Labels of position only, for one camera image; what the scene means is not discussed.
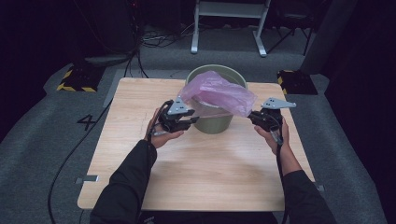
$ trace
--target black sleeve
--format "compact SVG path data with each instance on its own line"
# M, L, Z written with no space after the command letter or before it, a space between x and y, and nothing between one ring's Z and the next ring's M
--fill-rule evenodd
M110 177L91 212L91 223L137 223L156 159L156 148L139 141Z
M336 223L330 208L303 170L285 175L283 181L291 224Z

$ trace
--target person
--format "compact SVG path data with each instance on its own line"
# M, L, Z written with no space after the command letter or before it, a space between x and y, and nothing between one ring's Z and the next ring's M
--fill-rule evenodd
M141 220L141 206L149 182L151 168L157 159L157 149L164 146L169 140L178 138L184 133L179 131L157 136L152 135L149 143L150 127L153 122L156 122L157 113L159 113L158 108L148 124L145 138L136 144L120 167L110 177L109 184L103 189L95 207L92 209L91 223L154 223L150 222L149 219L145 222ZM277 143L273 136L260 126L254 126L254 130L265 139L273 153L276 154ZM284 119L281 130L284 143L280 150L280 160L283 172L285 205L289 212L290 223L336 223L330 208L295 158L289 144L289 126ZM181 214L177 213L175 217L182 217ZM207 222L202 221L203 216L206 216ZM200 214L199 218L201 220L197 223L210 222L208 213ZM262 216L262 218L271 220L263 220L260 223L276 223L273 215L271 217ZM218 217L213 217L213 219L213 222L210 223L224 223L219 221Z

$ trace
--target metal bracket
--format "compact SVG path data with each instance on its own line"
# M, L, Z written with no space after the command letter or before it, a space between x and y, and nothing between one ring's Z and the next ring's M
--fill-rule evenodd
M319 192L324 192L324 186L323 186L323 185L318 185L318 184L316 184L315 187L317 187L317 190L318 190Z
M262 108L266 109L280 109L280 108L290 108L296 107L296 103L290 103L283 100L278 100L276 98L270 97L264 103L262 103Z
M188 112L187 106L184 104L180 96L172 103L168 110L168 115L185 114Z
M76 179L75 184L82 184L85 181L97 182L98 180L99 180L99 176L98 175L86 175L84 178L78 177Z

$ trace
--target pink plastic bag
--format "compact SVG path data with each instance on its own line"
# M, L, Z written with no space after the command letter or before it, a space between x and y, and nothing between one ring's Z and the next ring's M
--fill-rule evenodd
M230 83L214 71L208 71L196 76L178 95L186 104L191 104L191 99L199 102L200 104L191 105L196 110L194 115L201 117L225 115L220 112L215 112L217 114L207 114L207 111L197 108L197 105L205 104L219 106L228 111L229 114L247 117L257 99L257 96L253 92L240 85Z

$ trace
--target person's right arm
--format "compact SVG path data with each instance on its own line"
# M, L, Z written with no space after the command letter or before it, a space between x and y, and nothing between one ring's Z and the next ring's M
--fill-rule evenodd
M273 136L260 126L255 126L254 129L264 137L276 155L277 142ZM284 119L282 135L280 163L283 172L285 205L289 211L290 223L336 223L330 208L295 158L289 144L289 126Z

